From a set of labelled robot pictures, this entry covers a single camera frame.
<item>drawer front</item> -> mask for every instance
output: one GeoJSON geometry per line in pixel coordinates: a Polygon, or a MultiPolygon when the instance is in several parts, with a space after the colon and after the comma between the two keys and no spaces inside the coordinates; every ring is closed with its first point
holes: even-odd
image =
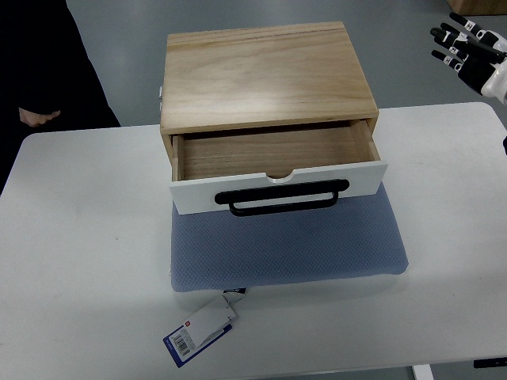
{"type": "MultiPolygon", "coordinates": [[[[205,178],[199,180],[180,180],[170,183],[170,191],[178,213],[195,214],[200,212],[228,210],[228,204],[217,204],[215,196],[221,192],[234,190],[268,188],[288,184],[306,184],[329,180],[347,180],[349,186],[339,197],[368,196],[375,194],[386,171],[385,161],[358,162],[344,165],[322,166],[317,168],[295,169],[286,178],[274,180],[265,173],[245,174],[239,176],[205,178]]],[[[291,197],[291,203],[313,202],[325,198],[323,194],[291,197]]],[[[263,201],[262,205],[287,203],[289,198],[278,198],[263,201]]],[[[248,202],[248,207],[255,206],[248,202]]]]}

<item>concrete floor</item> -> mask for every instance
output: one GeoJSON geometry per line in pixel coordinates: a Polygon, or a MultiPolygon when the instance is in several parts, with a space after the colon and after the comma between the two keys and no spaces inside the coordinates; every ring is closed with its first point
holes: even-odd
{"type": "MultiPolygon", "coordinates": [[[[468,89],[430,54],[437,46],[429,30],[444,21],[452,24],[445,0],[67,0],[67,4],[124,126],[159,123],[158,88],[168,34],[321,21],[344,22],[379,108],[484,101],[507,125],[507,107],[468,89]]],[[[471,18],[507,37],[507,16],[471,18]]],[[[472,362],[432,368],[436,380],[507,378],[505,368],[474,370],[472,362]]],[[[397,368],[298,379],[359,378],[413,376],[409,368],[397,368]]]]}

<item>person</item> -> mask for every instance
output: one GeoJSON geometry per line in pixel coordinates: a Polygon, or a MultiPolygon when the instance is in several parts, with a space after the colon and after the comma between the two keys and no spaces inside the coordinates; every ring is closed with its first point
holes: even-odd
{"type": "Polygon", "coordinates": [[[120,122],[65,0],[5,0],[0,51],[1,194],[27,136],[120,122]]]}

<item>drawer handle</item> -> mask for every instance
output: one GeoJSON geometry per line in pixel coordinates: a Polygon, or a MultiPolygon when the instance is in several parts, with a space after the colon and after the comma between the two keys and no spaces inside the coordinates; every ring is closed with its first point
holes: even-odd
{"type": "Polygon", "coordinates": [[[343,192],[349,188],[349,186],[350,183],[347,180],[325,180],[303,184],[281,184],[267,188],[246,188],[243,190],[220,192],[215,196],[215,202],[217,204],[228,204],[231,213],[235,216],[253,216],[287,211],[310,210],[313,208],[333,206],[338,201],[338,193],[343,192]],[[293,196],[313,196],[326,193],[331,193],[333,196],[329,199],[273,204],[260,207],[237,208],[234,205],[235,203],[253,202],[257,200],[275,200],[293,196]]]}

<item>white panel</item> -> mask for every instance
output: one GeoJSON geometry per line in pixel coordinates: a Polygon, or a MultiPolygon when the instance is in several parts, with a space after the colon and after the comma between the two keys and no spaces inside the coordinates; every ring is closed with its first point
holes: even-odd
{"type": "Polygon", "coordinates": [[[407,271],[253,287],[232,332],[182,368],[162,338],[219,291],[170,288],[159,127],[32,135],[0,197],[0,378],[272,378],[506,356],[505,134],[486,104],[381,110],[407,271]]]}
{"type": "Polygon", "coordinates": [[[228,210],[228,205],[215,203],[219,192],[245,188],[265,188],[277,184],[301,184],[314,181],[343,179],[350,187],[340,192],[340,197],[367,196],[375,194],[386,171],[385,161],[359,162],[355,164],[321,166],[318,168],[296,169],[283,179],[274,180],[265,173],[241,176],[206,178],[202,180],[182,180],[171,182],[170,191],[178,212],[195,214],[198,212],[228,210]]]}

